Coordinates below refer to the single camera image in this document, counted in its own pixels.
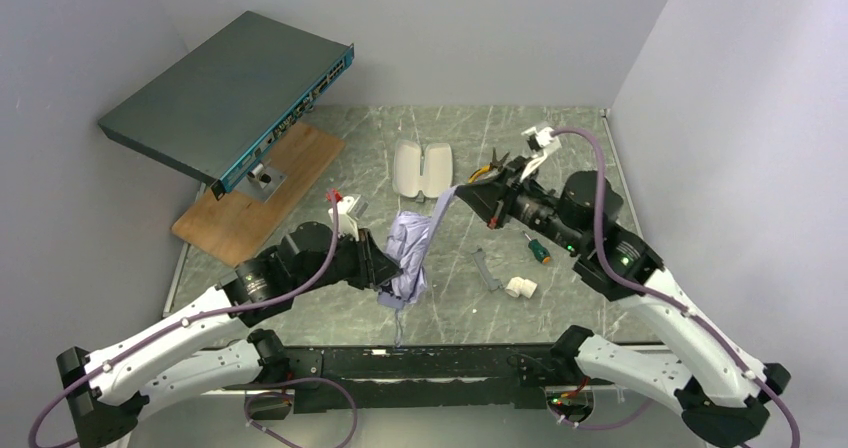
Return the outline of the purple umbrella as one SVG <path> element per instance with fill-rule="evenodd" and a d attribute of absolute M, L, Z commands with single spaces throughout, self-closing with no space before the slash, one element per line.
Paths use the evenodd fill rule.
<path fill-rule="evenodd" d="M 429 216 L 402 211 L 391 225 L 384 252 L 398 263 L 401 273 L 379 285 L 377 302 L 394 311 L 393 344 L 396 348 L 403 343 L 403 311 L 415 304 L 429 288 L 425 261 L 458 188 L 453 186 L 444 191 Z"/>

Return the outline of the cream umbrella case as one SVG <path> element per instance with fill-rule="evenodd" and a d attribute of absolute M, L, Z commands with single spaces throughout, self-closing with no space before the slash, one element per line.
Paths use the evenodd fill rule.
<path fill-rule="evenodd" d="M 422 147 L 401 139 L 396 143 L 392 186 L 405 198 L 438 198 L 453 185 L 453 150 L 448 143 Z"/>

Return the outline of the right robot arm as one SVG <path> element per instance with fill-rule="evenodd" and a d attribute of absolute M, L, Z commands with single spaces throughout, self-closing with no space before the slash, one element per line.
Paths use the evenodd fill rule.
<path fill-rule="evenodd" d="M 488 227 L 514 220 L 564 248 L 579 279 L 640 318 L 672 352 L 662 361 L 571 326 L 552 344 L 561 376 L 615 383 L 658 402 L 703 441 L 745 447 L 764 430 L 790 381 L 727 337 L 685 294 L 662 258 L 617 222 L 621 198 L 600 171 L 570 175 L 559 194 L 513 169 L 458 187 Z"/>

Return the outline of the white pipe elbow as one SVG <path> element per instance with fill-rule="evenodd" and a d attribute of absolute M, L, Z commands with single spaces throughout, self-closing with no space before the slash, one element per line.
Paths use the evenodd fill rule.
<path fill-rule="evenodd" d="M 535 294 L 538 284 L 530 279 L 522 277 L 513 277 L 504 287 L 504 291 L 513 298 L 530 299 Z"/>

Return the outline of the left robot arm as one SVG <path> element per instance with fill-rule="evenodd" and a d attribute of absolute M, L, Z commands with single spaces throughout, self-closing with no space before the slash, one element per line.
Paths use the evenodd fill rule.
<path fill-rule="evenodd" d="M 219 387 L 280 381 L 289 359 L 260 323 L 325 286 L 391 292 L 400 259 L 365 228 L 336 234 L 304 223 L 136 335 L 95 351 L 66 350 L 57 365 L 77 443 L 105 447 L 156 411 Z"/>

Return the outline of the wooden board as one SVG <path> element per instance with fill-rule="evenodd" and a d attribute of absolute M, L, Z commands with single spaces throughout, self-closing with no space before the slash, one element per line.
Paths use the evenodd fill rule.
<path fill-rule="evenodd" d="M 171 231 L 234 267 L 261 250 L 344 147 L 342 139 L 299 122 L 261 160 L 270 183 L 245 178 L 221 198 L 205 193 Z"/>

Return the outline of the yellow handled pliers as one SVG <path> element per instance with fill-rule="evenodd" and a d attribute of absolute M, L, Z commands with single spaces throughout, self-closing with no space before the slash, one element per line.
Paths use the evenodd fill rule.
<path fill-rule="evenodd" d="M 475 171 L 474 171 L 474 172 L 473 172 L 473 173 L 469 176 L 469 178 L 468 178 L 468 182 L 469 182 L 469 183 L 474 183 L 474 182 L 476 182 L 476 181 L 478 181 L 478 180 L 482 179 L 482 178 L 483 178 L 485 175 L 487 175 L 488 173 L 491 173 L 491 172 L 497 172 L 497 171 L 501 170 L 501 169 L 504 167 L 504 165 L 505 165 L 505 163 L 507 162 L 507 160 L 509 159 L 509 157 L 510 157 L 510 152 L 509 152 L 509 151 L 507 151 L 507 152 L 506 152 L 505 154 L 503 154 L 502 156 L 499 156 L 499 155 L 498 155 L 498 152 L 497 152 L 497 149 L 496 149 L 496 148 L 493 148 L 493 149 L 492 149 L 492 156 L 491 156 L 490 161 L 489 161 L 487 164 L 483 165 L 482 167 L 480 167 L 480 168 L 476 169 L 476 170 L 475 170 Z"/>

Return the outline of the green handled screwdriver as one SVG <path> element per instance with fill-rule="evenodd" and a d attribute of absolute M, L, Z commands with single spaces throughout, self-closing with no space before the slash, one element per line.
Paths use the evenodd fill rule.
<path fill-rule="evenodd" d="M 532 253 L 534 259 L 541 264 L 548 264 L 551 261 L 551 255 L 549 250 L 544 247 L 541 242 L 531 236 L 527 232 L 522 232 L 522 235 L 527 240 L 527 247 Z"/>

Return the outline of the metal switch stand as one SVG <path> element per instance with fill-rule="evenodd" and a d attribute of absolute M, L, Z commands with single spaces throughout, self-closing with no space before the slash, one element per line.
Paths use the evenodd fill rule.
<path fill-rule="evenodd" d="M 259 162 L 247 172 L 244 180 L 239 183 L 239 190 L 259 202 L 267 202 L 281 187 L 286 178 L 287 176 L 283 172 Z"/>

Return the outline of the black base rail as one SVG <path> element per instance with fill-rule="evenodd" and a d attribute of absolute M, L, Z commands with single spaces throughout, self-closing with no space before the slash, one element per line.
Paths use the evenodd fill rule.
<path fill-rule="evenodd" d="M 569 414 L 591 411 L 605 387 L 558 371 L 546 344 L 287 346 L 282 365 L 244 389 L 289 392 L 297 414 L 348 407 L 431 408 L 507 405 Z"/>

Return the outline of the dark network switch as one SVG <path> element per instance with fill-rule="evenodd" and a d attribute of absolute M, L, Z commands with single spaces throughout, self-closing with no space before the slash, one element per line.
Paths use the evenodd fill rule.
<path fill-rule="evenodd" d="M 97 122 L 217 199 L 348 69 L 351 44 L 246 11 Z"/>

